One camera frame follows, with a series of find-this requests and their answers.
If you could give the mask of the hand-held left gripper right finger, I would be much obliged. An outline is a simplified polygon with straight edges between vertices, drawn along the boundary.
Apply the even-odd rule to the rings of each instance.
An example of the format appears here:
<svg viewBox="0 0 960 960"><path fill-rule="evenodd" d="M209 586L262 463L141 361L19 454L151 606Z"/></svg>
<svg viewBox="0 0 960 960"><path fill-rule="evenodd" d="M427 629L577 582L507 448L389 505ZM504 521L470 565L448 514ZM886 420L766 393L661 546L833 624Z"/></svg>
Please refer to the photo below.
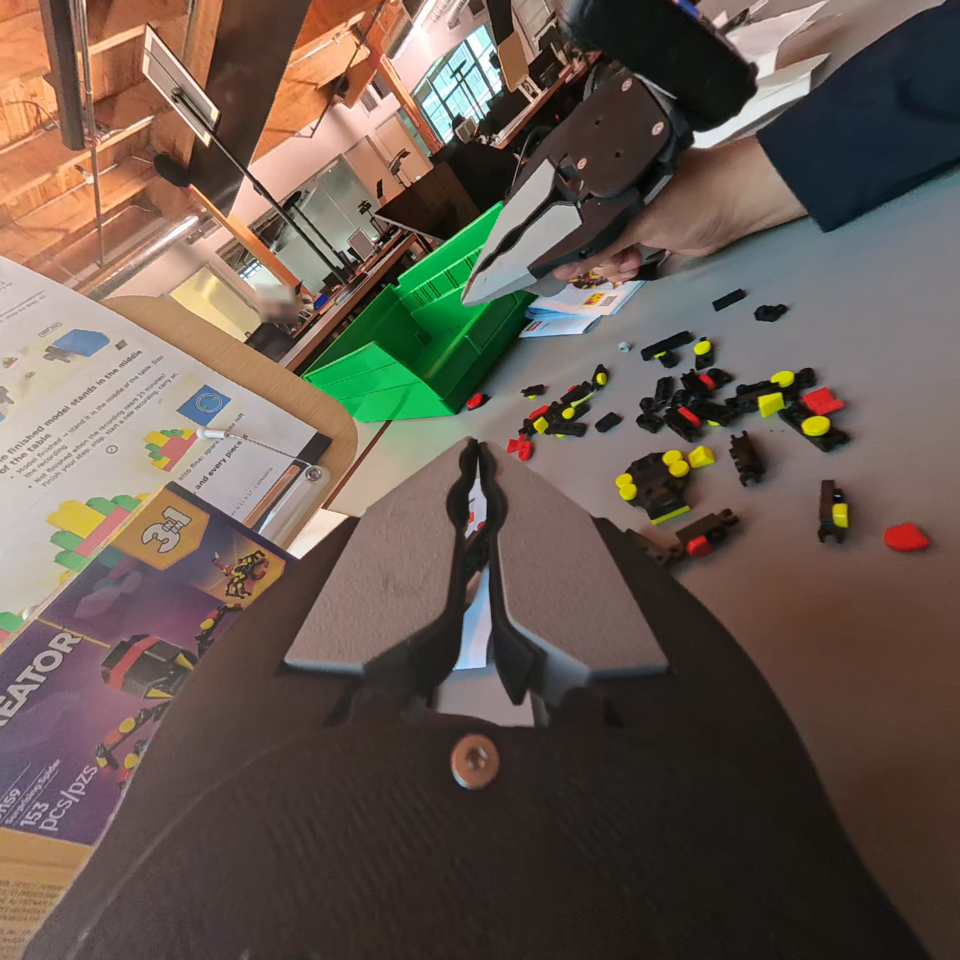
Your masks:
<svg viewBox="0 0 960 960"><path fill-rule="evenodd" d="M481 443L491 655L509 699L665 674L668 659L594 518Z"/></svg>

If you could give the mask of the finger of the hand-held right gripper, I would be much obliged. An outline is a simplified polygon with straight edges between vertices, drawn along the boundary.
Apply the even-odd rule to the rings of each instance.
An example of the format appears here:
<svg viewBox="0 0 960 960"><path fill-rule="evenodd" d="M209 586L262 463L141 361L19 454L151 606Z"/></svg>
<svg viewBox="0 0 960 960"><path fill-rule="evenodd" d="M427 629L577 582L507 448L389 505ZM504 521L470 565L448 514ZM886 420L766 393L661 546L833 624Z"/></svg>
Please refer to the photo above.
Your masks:
<svg viewBox="0 0 960 960"><path fill-rule="evenodd" d="M542 239L534 239L537 252L545 250L530 264L534 278L545 279L558 266L589 257L597 239L604 233L604 213L600 208L548 207L534 223Z"/></svg>
<svg viewBox="0 0 960 960"><path fill-rule="evenodd" d="M552 203L556 166L545 159L538 163L500 210L462 290L463 306L481 306L508 294L538 292L540 281L530 264L545 250L534 251L535 222Z"/></svg>

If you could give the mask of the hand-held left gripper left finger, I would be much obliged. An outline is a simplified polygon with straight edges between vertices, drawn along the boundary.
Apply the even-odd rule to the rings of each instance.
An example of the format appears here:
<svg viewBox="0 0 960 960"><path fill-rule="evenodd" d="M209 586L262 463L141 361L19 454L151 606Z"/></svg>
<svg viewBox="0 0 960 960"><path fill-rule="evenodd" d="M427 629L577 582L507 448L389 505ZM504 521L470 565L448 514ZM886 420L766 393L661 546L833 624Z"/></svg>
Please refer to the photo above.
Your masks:
<svg viewBox="0 0 960 960"><path fill-rule="evenodd" d="M450 675L466 609L479 443L462 438L366 509L285 655L287 666L426 697Z"/></svg>

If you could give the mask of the pile of lego pieces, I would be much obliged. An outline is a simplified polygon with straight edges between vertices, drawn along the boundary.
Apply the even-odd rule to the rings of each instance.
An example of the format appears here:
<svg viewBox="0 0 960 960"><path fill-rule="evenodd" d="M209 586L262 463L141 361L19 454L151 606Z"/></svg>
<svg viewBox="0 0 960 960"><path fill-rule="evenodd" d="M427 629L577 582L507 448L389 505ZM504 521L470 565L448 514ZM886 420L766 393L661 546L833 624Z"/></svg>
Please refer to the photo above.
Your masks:
<svg viewBox="0 0 960 960"><path fill-rule="evenodd" d="M672 430L691 449L654 450L631 458L630 464L610 481L618 496L631 504L630 509L642 511L654 526L690 514L690 476L716 462L714 447L721 442L728 441L728 453L744 489L764 482L770 473L769 457L756 443L757 437L746 429L731 432L732 427L745 426L744 418L762 417L769 421L768 426L784 426L822 454L844 450L851 442L849 432L836 422L836 413L845 408L845 401L835 396L830 387L818 387L817 371L812 367L780 370L772 379L741 383L732 388L730 396L719 396L718 392L736 378L728 370L711 366L715 366L715 341L716 338L686 330L643 346L643 357L654 359L657 364L673 367L686 362L684 350L689 354L686 359L695 364L695 368L682 370L679 378L659 378L653 394L640 400L635 420L651 436L662 429ZM537 408L537 418L531 414L519 437L509 439L507 455L526 463L534 454L539 437L583 437L594 429L599 434L617 427L623 417L613 410L597 418L593 426L579 418L590 412L591 391L595 395L609 380L605 370L601 365L592 382L585 381L564 399ZM850 536L851 525L847 491L835 478L823 478L817 494L819 542L843 545ZM662 549L653 542L648 546L658 563L669 566L682 556L699 558L713 553L728 535L727 528L737 523L738 516L732 510L715 511L678 528L676 545ZM883 531L882 543L886 549L907 556L931 546L930 538L912 522L889 526Z"/></svg>

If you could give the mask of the person's right forearm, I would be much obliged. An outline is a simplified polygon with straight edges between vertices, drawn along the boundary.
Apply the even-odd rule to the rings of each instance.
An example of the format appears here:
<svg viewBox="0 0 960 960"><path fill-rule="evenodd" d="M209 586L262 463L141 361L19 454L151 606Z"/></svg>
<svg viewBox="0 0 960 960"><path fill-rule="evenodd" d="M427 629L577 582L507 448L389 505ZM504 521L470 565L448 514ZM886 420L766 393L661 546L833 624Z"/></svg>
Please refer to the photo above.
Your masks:
<svg viewBox="0 0 960 960"><path fill-rule="evenodd" d="M912 16L757 134L829 233L959 162L959 3Z"/></svg>

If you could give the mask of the purple lego set box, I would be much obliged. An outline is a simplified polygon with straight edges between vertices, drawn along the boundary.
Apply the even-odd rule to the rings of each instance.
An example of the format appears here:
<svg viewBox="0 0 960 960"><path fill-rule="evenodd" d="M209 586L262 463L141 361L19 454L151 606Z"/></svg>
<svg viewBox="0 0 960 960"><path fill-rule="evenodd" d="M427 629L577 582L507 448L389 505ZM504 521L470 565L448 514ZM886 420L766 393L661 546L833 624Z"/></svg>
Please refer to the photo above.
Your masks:
<svg viewBox="0 0 960 960"><path fill-rule="evenodd" d="M90 846L201 659L294 557L178 484L64 501L63 579L2 612L1 826Z"/></svg>

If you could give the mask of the person's right hand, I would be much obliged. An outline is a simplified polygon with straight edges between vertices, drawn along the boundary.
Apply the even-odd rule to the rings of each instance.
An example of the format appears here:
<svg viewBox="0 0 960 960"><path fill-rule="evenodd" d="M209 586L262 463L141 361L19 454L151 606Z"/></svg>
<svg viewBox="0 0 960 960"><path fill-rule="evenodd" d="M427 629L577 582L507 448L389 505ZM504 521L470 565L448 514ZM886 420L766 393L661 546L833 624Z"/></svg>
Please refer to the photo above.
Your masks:
<svg viewBox="0 0 960 960"><path fill-rule="evenodd" d="M594 271L612 282L628 281L642 267L642 248L702 258L808 214L756 136L690 150L609 246L554 270L554 276L569 281Z"/></svg>

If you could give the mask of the closed instruction booklet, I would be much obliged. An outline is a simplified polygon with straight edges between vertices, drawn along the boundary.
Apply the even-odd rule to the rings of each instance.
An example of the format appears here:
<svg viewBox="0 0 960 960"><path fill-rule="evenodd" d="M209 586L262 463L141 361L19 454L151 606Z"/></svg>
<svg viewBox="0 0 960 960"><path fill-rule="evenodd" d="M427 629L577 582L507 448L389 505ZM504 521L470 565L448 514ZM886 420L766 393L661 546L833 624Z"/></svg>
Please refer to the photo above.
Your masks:
<svg viewBox="0 0 960 960"><path fill-rule="evenodd" d="M598 277L568 283L558 294L539 296L525 311L519 339L580 335L615 316L646 285L644 280L600 282Z"/></svg>

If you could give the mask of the open spider instruction booklet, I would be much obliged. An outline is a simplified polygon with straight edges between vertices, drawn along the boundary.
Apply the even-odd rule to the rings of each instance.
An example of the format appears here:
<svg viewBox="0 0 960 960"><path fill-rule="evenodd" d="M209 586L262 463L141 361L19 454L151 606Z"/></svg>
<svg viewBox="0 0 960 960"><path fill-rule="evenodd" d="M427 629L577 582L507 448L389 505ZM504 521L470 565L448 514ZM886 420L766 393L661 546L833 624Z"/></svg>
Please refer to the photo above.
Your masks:
<svg viewBox="0 0 960 960"><path fill-rule="evenodd" d="M489 596L490 541L486 530L488 503L477 477L467 497L464 531L466 592L460 650L454 671L481 669L488 663L492 630Z"/></svg>

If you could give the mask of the crumpled white paper bag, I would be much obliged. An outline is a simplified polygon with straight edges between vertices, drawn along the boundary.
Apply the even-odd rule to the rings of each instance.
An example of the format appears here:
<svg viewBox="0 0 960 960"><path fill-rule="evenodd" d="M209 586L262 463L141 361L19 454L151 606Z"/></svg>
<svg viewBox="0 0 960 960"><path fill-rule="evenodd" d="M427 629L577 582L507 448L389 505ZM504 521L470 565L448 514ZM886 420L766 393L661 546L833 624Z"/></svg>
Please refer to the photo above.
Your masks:
<svg viewBox="0 0 960 960"><path fill-rule="evenodd" d="M811 90L813 73L829 54L816 54L779 67L781 46L804 30L826 2L816 2L785 13L767 16L766 1L754 2L732 17L716 17L714 26L743 56L757 68L757 90L732 119L721 126L694 135L697 149L708 149L756 133L774 115L803 99Z"/></svg>

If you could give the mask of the green plastic bin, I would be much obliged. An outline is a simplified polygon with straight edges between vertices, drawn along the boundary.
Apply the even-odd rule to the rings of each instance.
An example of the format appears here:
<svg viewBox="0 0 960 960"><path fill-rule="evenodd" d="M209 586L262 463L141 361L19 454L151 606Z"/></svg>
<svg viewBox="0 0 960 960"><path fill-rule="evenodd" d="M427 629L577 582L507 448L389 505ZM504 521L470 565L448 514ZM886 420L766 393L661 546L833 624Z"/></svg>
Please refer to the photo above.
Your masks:
<svg viewBox="0 0 960 960"><path fill-rule="evenodd" d="M302 374L362 423L455 415L527 323L532 294L462 294L499 202L386 286Z"/></svg>

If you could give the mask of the printed instruction sheet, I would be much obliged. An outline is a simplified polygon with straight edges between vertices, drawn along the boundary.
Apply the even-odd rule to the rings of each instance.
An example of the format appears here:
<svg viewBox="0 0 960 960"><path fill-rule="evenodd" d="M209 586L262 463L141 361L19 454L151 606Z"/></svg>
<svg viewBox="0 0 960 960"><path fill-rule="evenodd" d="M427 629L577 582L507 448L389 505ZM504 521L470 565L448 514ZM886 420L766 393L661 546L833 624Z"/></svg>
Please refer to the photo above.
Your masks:
<svg viewBox="0 0 960 960"><path fill-rule="evenodd" d="M2 637L169 482L255 530L323 488L304 414L6 258L1 288Z"/></svg>

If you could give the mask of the white panel on stand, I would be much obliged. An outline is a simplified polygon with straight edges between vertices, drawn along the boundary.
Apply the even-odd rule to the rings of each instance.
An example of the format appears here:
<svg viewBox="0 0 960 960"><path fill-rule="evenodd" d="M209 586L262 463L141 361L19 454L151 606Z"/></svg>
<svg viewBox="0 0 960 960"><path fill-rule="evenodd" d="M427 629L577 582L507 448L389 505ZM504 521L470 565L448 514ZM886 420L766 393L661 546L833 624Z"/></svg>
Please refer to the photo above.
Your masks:
<svg viewBox="0 0 960 960"><path fill-rule="evenodd" d="M204 147L210 147L221 110L150 25L143 32L142 72Z"/></svg>

